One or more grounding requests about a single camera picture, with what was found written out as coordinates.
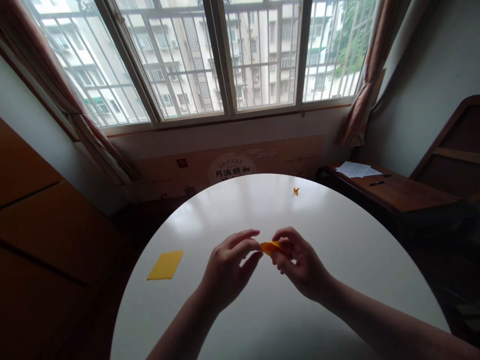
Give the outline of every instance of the curtain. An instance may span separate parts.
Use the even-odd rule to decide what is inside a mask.
[[[377,26],[365,58],[363,86],[353,101],[339,134],[339,143],[344,147],[356,147],[365,143],[370,108],[375,100],[373,90],[394,41],[395,20],[400,5],[398,0],[380,0],[378,4]]]
[[[121,186],[137,180],[136,171],[87,115],[83,101],[69,86],[47,40],[20,0],[0,1],[0,39],[67,116],[79,140],[110,182]]]

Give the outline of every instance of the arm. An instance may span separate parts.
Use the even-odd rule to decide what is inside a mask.
[[[259,230],[235,233],[213,249],[197,290],[188,298],[148,356],[154,359],[196,359],[220,312],[230,305],[249,282],[262,252],[252,237]]]
[[[336,280],[312,246],[292,227],[280,229],[273,241],[296,263],[276,251],[273,264],[307,298],[341,318],[367,344],[391,359],[480,359],[480,350],[434,326],[363,295]]]

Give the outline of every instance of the yellow square paper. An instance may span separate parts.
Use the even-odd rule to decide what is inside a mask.
[[[147,280],[173,278],[183,254],[182,250],[162,253]]]

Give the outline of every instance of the window pane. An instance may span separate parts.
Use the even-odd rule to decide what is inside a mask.
[[[300,1],[249,2],[223,5],[237,109],[293,105]]]
[[[94,1],[23,3],[98,126],[150,121]]]
[[[124,1],[116,1],[163,117],[223,114],[203,5],[160,0],[161,8],[155,9],[136,0],[137,8],[126,8]]]
[[[303,102],[355,95],[376,2],[313,2]]]

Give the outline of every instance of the tree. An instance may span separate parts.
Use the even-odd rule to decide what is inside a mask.
[[[372,22],[365,20],[368,18],[371,10],[373,10],[372,6],[375,6],[375,0],[350,1],[348,3],[347,9],[345,9],[345,7],[347,7],[347,2],[344,1],[341,3],[340,22],[343,27],[343,32],[342,29],[336,31],[336,33],[334,34],[334,40],[332,41],[328,51],[329,63],[340,63],[345,61],[349,47],[350,33],[354,26],[355,12],[357,11],[357,6],[358,14],[355,24],[361,24],[362,22],[364,23],[353,30],[351,47],[346,62],[346,75],[360,71],[364,63],[367,47],[369,46],[369,38],[372,28]],[[336,78],[340,77],[343,71],[344,65],[337,66],[334,76]]]

